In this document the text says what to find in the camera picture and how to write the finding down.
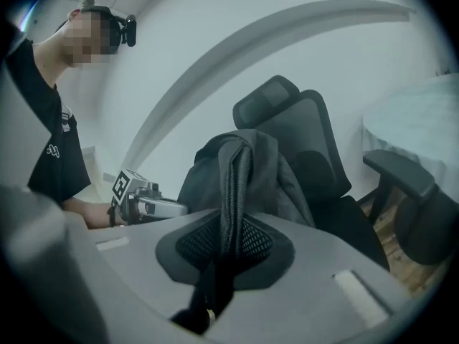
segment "black mesh office chair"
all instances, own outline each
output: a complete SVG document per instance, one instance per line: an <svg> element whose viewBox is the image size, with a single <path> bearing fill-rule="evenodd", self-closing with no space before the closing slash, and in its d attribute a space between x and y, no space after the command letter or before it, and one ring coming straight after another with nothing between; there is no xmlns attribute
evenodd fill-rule
<svg viewBox="0 0 459 344"><path fill-rule="evenodd" d="M433 177L415 162L385 150L364 156L382 177L369 218L351 196L336 148L328 112L315 90L299 89L280 75L239 101L233 108L238 129L254 128L276 138L279 151L293 169L318 229L359 250L385 269L389 264L373 224L386 204L392 185L408 196L425 200Z"/></svg>

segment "chair armrest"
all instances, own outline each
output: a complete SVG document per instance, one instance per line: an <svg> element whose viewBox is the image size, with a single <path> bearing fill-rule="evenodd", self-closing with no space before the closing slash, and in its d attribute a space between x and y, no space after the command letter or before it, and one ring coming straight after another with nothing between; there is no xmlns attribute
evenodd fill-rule
<svg viewBox="0 0 459 344"><path fill-rule="evenodd" d="M373 150L364 156L364 163L381 174L387 182L409 197L426 201L435 189L435 179L418 163L387 150Z"/></svg>

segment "black chair back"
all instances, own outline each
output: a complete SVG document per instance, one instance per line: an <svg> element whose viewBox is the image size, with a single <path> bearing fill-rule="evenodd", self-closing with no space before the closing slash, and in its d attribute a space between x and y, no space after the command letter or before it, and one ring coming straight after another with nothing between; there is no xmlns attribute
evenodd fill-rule
<svg viewBox="0 0 459 344"><path fill-rule="evenodd" d="M338 199L351 189L325 102L315 90L300 92L276 75L236 103L233 119L238 129L254 128L278 140L309 204Z"/></svg>

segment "light blue tablecloth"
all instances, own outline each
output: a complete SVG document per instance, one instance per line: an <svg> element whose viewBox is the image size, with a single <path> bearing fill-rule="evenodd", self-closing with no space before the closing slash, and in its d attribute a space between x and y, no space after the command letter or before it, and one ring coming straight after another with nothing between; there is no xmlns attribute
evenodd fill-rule
<svg viewBox="0 0 459 344"><path fill-rule="evenodd" d="M385 149L418 162L459 203L459 74L443 75L379 101L363 116L363 151Z"/></svg>

